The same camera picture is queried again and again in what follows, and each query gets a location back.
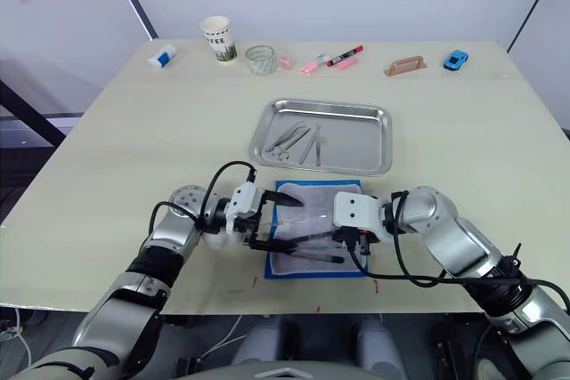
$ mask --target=metal tray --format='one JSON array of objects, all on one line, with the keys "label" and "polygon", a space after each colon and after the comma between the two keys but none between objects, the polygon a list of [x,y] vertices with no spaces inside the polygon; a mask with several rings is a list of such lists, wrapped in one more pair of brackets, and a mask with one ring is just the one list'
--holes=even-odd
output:
[{"label": "metal tray", "polygon": [[[280,161],[267,152],[272,142],[294,124],[320,125],[321,165],[316,143],[299,164],[312,131],[287,150]],[[249,145],[249,155],[260,165],[351,175],[379,175],[392,165],[392,121],[375,106],[327,101],[275,100],[265,107]]]}]

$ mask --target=marker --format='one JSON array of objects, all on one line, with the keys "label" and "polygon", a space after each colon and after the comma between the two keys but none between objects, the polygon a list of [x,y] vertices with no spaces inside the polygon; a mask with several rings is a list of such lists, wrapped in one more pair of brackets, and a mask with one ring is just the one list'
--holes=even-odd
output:
[{"label": "marker", "polygon": [[343,53],[342,55],[339,55],[338,57],[335,57],[332,60],[328,61],[327,66],[332,67],[335,64],[337,64],[338,62],[341,62],[343,59],[348,58],[348,57],[352,57],[356,53],[361,52],[363,49],[364,49],[364,46],[362,46],[362,45],[356,46],[354,49],[351,49],[347,53]]}]

